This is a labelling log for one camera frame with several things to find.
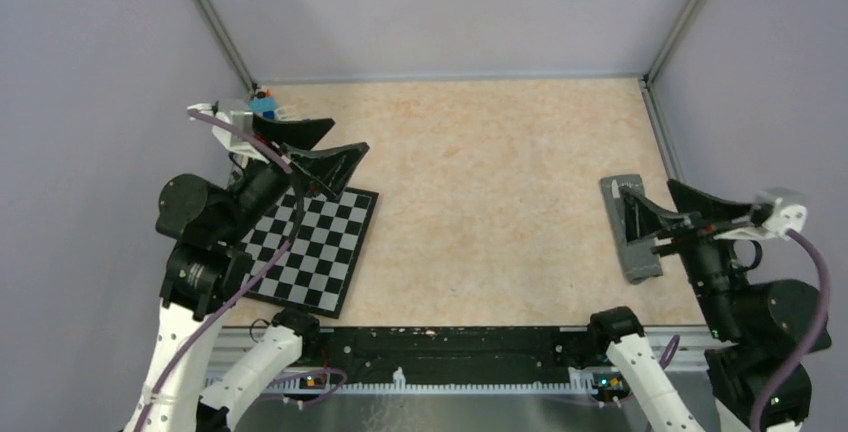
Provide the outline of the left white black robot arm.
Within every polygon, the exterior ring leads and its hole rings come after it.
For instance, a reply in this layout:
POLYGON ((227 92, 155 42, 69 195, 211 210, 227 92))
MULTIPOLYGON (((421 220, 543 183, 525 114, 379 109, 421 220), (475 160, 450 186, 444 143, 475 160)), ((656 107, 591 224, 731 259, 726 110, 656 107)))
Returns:
POLYGON ((159 293, 154 351, 126 423, 129 431, 232 431, 281 372, 317 359, 318 319, 286 309, 220 381, 206 383, 224 319, 265 275, 240 249, 241 240, 287 192, 294 195, 293 225, 300 228, 307 200, 338 199, 369 150, 364 142, 319 149, 333 127, 329 118, 270 120, 209 103, 187 113, 255 166, 226 187, 181 174, 161 190, 155 227, 174 247, 159 293))

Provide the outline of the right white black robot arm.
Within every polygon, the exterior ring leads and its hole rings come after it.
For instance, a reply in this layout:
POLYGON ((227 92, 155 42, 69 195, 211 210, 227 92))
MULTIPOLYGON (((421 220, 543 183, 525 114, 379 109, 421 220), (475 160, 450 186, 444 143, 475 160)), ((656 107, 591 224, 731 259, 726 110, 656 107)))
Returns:
POLYGON ((724 431, 798 431, 807 419, 812 382, 805 356, 830 347, 830 274, 822 254, 803 236, 808 210, 797 191, 775 187, 751 202, 713 196, 678 180, 667 183, 673 208, 644 193, 635 174, 603 178, 600 190, 626 279, 640 283, 660 259, 678 256, 718 349, 704 354, 724 431), (751 283, 739 241, 753 245, 759 265, 766 240, 798 243, 818 282, 751 283))

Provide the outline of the colourful toy brick block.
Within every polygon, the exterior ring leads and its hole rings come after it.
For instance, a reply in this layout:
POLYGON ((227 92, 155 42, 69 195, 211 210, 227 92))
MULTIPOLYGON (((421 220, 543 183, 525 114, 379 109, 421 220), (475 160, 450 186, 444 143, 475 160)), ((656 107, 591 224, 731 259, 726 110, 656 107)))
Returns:
POLYGON ((254 88, 248 97, 248 106, 257 116, 268 120, 294 120, 298 117, 291 105, 281 105, 269 88, 254 88))

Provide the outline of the black white checkerboard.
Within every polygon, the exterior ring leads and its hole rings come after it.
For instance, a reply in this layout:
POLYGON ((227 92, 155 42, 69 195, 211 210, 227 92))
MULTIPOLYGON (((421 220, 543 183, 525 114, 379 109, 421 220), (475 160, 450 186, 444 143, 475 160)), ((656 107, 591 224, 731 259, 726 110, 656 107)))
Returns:
POLYGON ((378 199, 374 191, 353 187, 337 200, 307 198, 303 223, 289 250, 246 296, 338 318, 378 199))

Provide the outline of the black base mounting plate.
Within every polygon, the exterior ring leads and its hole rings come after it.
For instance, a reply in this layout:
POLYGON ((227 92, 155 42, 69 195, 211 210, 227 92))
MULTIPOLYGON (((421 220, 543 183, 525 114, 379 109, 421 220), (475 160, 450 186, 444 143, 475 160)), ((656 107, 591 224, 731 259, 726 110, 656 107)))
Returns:
POLYGON ((351 385, 567 384, 579 370, 610 369, 585 327, 335 327, 306 346, 299 368, 346 372, 351 385))

